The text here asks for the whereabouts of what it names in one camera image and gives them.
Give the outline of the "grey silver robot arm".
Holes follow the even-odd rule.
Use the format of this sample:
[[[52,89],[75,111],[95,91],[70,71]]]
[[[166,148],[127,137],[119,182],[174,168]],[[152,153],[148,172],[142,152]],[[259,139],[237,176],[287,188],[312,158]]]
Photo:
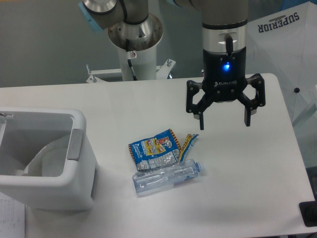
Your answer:
[[[187,82],[186,111],[203,122],[213,103],[239,101],[244,122],[265,105],[264,79],[246,77],[246,0],[175,0],[202,14],[203,80]],[[161,21],[149,12],[146,0],[82,0],[84,19],[96,32],[107,30],[120,56],[125,81],[156,79],[156,46],[162,39]]]

